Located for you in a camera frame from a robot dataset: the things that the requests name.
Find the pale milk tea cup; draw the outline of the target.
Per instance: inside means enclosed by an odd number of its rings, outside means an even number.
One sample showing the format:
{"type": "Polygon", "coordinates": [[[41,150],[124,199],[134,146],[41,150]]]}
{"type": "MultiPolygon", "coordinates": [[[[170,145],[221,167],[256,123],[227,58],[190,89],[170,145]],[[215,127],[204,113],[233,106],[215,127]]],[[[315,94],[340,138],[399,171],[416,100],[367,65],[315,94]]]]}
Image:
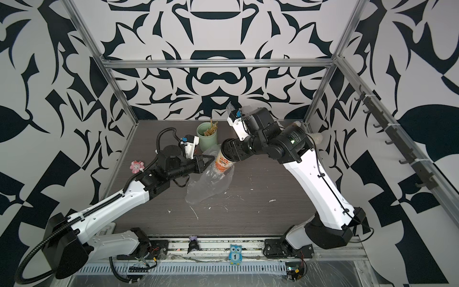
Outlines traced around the pale milk tea cup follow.
{"type": "Polygon", "coordinates": [[[219,172],[219,173],[224,173],[226,172],[229,168],[231,168],[233,166],[234,163],[236,163],[238,161],[229,161],[227,160],[223,155],[222,155],[222,152],[221,152],[221,148],[220,148],[220,151],[218,153],[218,156],[215,160],[215,168],[216,168],[216,171],[219,172]]]}

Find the clear plastic carrier bag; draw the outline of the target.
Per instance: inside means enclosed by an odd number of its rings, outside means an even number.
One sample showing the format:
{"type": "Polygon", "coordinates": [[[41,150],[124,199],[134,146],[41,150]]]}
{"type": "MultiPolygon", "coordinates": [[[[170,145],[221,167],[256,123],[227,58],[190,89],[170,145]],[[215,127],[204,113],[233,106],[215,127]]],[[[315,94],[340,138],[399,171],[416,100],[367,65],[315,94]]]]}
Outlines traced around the clear plastic carrier bag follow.
{"type": "Polygon", "coordinates": [[[233,111],[237,111],[237,108],[232,103],[229,103],[226,106],[226,112],[228,115],[230,115],[233,111]]]}

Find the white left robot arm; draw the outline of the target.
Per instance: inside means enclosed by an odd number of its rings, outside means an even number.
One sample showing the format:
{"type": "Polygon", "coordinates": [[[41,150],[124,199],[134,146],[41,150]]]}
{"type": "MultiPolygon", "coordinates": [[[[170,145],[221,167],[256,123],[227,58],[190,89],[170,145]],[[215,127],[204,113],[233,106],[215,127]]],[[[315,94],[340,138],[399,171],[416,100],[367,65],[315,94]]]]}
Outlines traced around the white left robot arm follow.
{"type": "Polygon", "coordinates": [[[64,217],[49,219],[44,239],[19,264],[15,283],[27,285],[49,276],[64,279],[72,276],[91,261],[128,255],[146,257],[151,252],[148,236],[140,228],[124,233],[99,236],[99,232],[128,211],[154,199],[178,178],[203,173],[213,162],[212,155],[187,154],[185,149],[169,145],[156,158],[134,174],[122,190],[92,207],[64,217]],[[23,273],[31,259],[42,252],[50,271],[25,278],[23,273]]]}

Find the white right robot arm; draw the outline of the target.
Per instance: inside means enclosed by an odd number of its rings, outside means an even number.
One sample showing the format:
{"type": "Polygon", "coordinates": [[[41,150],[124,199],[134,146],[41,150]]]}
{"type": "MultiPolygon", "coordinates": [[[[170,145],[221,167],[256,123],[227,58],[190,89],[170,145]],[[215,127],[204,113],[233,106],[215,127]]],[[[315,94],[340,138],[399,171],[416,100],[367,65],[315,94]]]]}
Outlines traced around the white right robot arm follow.
{"type": "Polygon", "coordinates": [[[227,122],[237,137],[223,141],[224,159],[236,163],[267,155],[294,176],[316,209],[309,220],[284,234],[285,251],[299,251],[313,243],[322,249],[344,247],[353,240],[352,227],[366,226],[364,210],[344,198],[320,163],[321,134],[310,133],[301,121],[281,127],[266,108],[247,114],[229,108],[227,122]]]}

